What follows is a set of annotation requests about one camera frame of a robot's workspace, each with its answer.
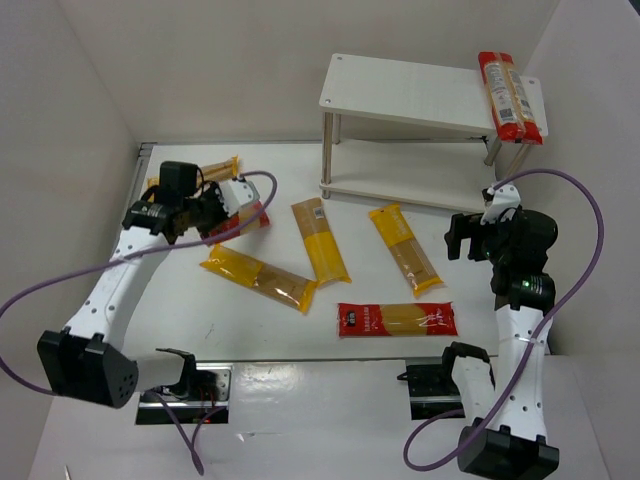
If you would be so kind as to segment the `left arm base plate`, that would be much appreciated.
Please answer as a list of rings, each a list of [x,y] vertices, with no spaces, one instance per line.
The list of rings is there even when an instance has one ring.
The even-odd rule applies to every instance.
[[[196,364],[197,373],[191,384],[154,387],[152,394],[143,393],[138,401],[135,424],[138,426],[169,425],[172,420],[159,398],[181,425],[196,425],[212,413],[205,424],[226,424],[229,418],[233,366],[225,363]]]

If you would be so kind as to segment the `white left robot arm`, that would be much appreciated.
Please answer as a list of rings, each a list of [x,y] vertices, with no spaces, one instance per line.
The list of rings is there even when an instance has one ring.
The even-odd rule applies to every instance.
[[[139,382],[137,361],[121,351],[132,315],[168,247],[191,228],[206,233],[228,219],[216,184],[203,189],[195,164],[166,161],[159,182],[126,211],[112,257],[84,305],[59,332],[44,332],[37,352],[51,390],[121,408]]]

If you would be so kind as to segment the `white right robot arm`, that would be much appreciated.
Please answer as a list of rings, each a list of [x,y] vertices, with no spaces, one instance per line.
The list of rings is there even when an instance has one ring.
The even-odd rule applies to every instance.
[[[555,283],[543,269],[558,227],[549,216],[509,208],[493,223],[455,214],[444,239],[449,259],[469,240],[469,259],[492,265],[498,325],[495,362],[477,346],[454,342],[442,362],[456,385],[467,424],[459,469],[485,479],[545,479],[560,452],[547,442],[542,372],[549,329],[540,323],[555,304]]]

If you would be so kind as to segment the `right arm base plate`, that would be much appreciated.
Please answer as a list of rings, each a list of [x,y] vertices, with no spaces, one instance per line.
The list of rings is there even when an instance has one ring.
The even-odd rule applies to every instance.
[[[407,362],[397,380],[407,386],[412,420],[427,420],[463,408],[459,390],[441,363]]]

